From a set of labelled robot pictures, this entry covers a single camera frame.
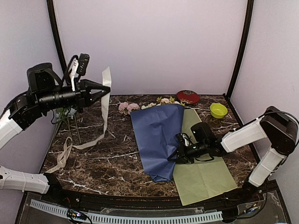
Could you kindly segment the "pink rose stem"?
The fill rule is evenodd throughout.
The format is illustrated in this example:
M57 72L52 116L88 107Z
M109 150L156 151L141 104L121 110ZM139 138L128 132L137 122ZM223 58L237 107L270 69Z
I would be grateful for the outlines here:
M130 114L131 112L135 111L135 110L139 110L140 107L138 104L136 103L131 103L129 104L128 102L123 102L119 104L119 108L118 111L121 114Z

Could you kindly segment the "light blue wrapping paper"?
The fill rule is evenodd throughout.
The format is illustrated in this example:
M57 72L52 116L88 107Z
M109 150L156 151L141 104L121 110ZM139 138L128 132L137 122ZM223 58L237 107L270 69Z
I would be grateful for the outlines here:
M131 121L145 174L153 182L169 182L175 167L168 157L176 151L181 133L184 106L169 104L131 113Z

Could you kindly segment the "cream ribbon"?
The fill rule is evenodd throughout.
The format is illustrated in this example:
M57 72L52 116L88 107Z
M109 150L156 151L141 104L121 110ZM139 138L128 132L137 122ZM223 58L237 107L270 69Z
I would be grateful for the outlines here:
M110 102L110 93L105 95L101 99L101 114L102 118L104 120L104 125L103 125L103 134L100 135L98 138L96 138L93 141L81 144L81 145L73 145L73 139L72 137L67 137L64 145L63 145L63 151L58 155L57 157L57 164L53 168L50 168L46 171L46 173L54 173L55 171L64 168L66 166L67 159L70 156L71 150L73 148L77 150L83 150L88 147L93 147L95 146L100 140L102 140L105 137L105 132L107 130L107 120L108 120L108 111L109 111L109 102Z

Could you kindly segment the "cream rose stem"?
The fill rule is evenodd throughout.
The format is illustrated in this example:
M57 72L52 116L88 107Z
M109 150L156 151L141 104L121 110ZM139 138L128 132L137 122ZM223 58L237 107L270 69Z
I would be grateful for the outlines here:
M169 97L169 98L158 97L157 98L157 104L156 104L156 106L159 106L159 105L171 105L171 104L177 104L177 105L185 106L185 103L183 103L181 101L176 101L175 98L173 98L173 97Z

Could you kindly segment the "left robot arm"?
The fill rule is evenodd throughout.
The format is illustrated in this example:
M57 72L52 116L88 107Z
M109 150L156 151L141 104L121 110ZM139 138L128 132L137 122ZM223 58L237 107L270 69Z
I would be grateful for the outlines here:
M99 84L80 79L86 72L86 62L74 59L71 64L72 68L67 70L71 84L67 86L63 85L63 80L54 72L51 63L38 64L28 69L28 90L11 100L0 117L1 147L51 110L75 106L82 112L83 108L92 106L98 100L102 103L104 129L107 129L112 84L110 68L102 72L102 83ZM71 147L65 145L65 154L57 165L42 174L25 173L1 166L0 188L47 194L55 203L63 203L66 193L53 173L66 164L68 149Z

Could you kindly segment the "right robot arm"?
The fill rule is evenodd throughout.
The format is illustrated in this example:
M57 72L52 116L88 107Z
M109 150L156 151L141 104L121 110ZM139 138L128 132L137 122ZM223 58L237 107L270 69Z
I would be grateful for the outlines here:
M238 198L249 202L256 196L256 189L287 160L299 144L299 120L288 112L270 106L266 111L242 127L235 128L218 138L206 122L199 122L190 128L195 141L186 133L176 135L179 146L168 157L178 164L193 164L200 156L208 154L213 160L237 149L267 139L270 147L249 174Z

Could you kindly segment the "yellow-green wrapping paper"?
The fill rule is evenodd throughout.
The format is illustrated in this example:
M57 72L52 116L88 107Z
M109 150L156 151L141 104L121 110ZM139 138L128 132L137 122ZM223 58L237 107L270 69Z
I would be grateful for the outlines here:
M202 122L194 109L184 111L183 127ZM208 154L199 158L210 159ZM183 206L200 202L237 188L229 169L221 157L213 161L194 161L193 164L177 164L173 172L174 182Z

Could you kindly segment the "remaining white rose stems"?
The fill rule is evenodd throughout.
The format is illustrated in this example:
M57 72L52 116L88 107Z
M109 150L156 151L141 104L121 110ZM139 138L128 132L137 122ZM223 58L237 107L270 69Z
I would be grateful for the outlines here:
M69 130L69 133L71 134L71 137L72 137L71 120L74 120L75 128L76 128L78 139L79 139L79 143L81 143L82 141L81 141L81 137L80 137L80 134L79 134L79 128L78 128L76 114L77 114L77 110L73 107L58 108L58 109L56 109L55 124L56 123L59 123L59 124L65 123L68 130Z

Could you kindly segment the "lime green bowl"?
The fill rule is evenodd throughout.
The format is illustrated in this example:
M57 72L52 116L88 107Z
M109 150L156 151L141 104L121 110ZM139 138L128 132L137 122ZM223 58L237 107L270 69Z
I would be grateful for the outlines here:
M222 104L213 103L210 105L210 113L214 118L222 119L227 115L228 109Z

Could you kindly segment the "red decorated round plate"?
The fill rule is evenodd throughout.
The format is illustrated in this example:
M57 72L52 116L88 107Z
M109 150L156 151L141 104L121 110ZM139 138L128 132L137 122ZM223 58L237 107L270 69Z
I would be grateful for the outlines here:
M199 102L200 97L197 93L191 90L182 90L176 94L176 97L179 101L186 103L186 104L196 104Z

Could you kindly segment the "left black frame post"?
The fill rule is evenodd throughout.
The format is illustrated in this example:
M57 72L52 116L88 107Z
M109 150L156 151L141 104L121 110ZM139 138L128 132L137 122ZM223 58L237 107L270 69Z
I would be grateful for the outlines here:
M47 3L50 26L51 26L51 31L52 31L52 36L54 39L55 47L56 47L57 56L59 59L61 70L64 74L64 72L67 69L67 62L65 60L63 46L62 46L62 42L61 42L61 38L60 38L60 32L59 32L59 28L58 28L58 22L57 22L57 17L56 17L54 1L46 0L46 3Z

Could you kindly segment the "black frame post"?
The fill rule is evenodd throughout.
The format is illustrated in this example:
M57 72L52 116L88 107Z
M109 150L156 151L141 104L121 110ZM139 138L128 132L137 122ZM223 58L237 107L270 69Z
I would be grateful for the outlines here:
M250 29L252 14L253 14L253 7L254 7L254 0L248 0L238 54L236 57L236 62L233 69L232 77L226 93L226 97L228 100L230 100L233 95L237 78L240 72L240 68L241 68L241 64L242 64L242 60L243 60L243 56L245 53L246 44L248 40L248 35L249 35L249 29Z
M46 3L47 3L50 26L51 26L51 31L52 31L52 36L54 39L55 47L56 47L57 56L59 59L61 70L64 74L64 72L67 69L67 62L65 60L63 46L62 46L62 42L61 42L61 38L60 38L60 32L59 32L59 28L58 28L58 22L57 22L57 17L56 17L54 1L46 0Z

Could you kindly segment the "right black frame post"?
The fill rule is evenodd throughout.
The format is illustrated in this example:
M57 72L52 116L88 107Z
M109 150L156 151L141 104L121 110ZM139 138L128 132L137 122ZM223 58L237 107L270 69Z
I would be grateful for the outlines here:
M254 7L254 0L248 0L238 54L236 57L236 62L233 69L232 77L226 93L226 97L228 100L230 100L233 95L237 78L240 72L240 68L241 68L241 64L242 64L242 60L243 60L243 56L245 53L246 44L248 40L248 35L249 35L249 29L250 29L252 14L253 14L253 7Z

